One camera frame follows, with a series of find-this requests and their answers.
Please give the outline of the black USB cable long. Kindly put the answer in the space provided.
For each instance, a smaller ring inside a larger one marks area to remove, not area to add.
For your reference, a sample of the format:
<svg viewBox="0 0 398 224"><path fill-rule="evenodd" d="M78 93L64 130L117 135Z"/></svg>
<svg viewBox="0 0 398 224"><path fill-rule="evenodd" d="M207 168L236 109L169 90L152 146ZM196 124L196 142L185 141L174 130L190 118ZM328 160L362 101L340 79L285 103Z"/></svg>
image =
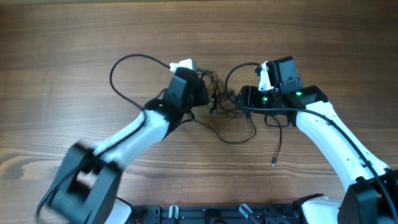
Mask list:
<svg viewBox="0 0 398 224"><path fill-rule="evenodd" d="M276 166L277 160L278 160L278 156L279 156L279 152L280 152L280 149L282 147L283 128L286 128L286 127L290 126L290 121L287 118L285 119L286 122L284 124L282 124L278 117L279 117L279 115L277 115L277 116L275 116L275 115L265 115L264 116L264 122L265 122L266 126L268 126L270 128L277 128L278 129L278 133L279 133L277 146L276 146L274 155L273 155L272 160L271 160L271 166L272 167Z"/></svg>

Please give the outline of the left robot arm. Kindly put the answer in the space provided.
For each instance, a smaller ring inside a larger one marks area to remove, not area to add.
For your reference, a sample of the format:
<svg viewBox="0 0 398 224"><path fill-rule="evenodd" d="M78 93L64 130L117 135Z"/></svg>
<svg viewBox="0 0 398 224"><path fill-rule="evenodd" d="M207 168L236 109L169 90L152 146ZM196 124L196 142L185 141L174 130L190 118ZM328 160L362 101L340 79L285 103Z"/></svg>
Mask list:
<svg viewBox="0 0 398 224"><path fill-rule="evenodd" d="M161 142L193 107L207 104L203 80L192 69L178 67L161 99L147 102L140 115L93 148L74 144L39 203L71 223L133 223L133 207L117 197L126 167Z"/></svg>

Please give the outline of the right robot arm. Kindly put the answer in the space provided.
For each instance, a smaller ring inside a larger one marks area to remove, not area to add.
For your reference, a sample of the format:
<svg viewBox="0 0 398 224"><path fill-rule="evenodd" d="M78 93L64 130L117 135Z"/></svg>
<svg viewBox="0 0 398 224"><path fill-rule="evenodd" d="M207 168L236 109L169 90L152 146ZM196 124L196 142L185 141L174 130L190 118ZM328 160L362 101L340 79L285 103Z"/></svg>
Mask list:
<svg viewBox="0 0 398 224"><path fill-rule="evenodd" d="M231 101L243 111L282 115L319 148L340 178L342 200L310 196L298 204L302 223L397 223L397 171L372 154L342 122L319 87L305 87L293 57L255 64L258 86Z"/></svg>

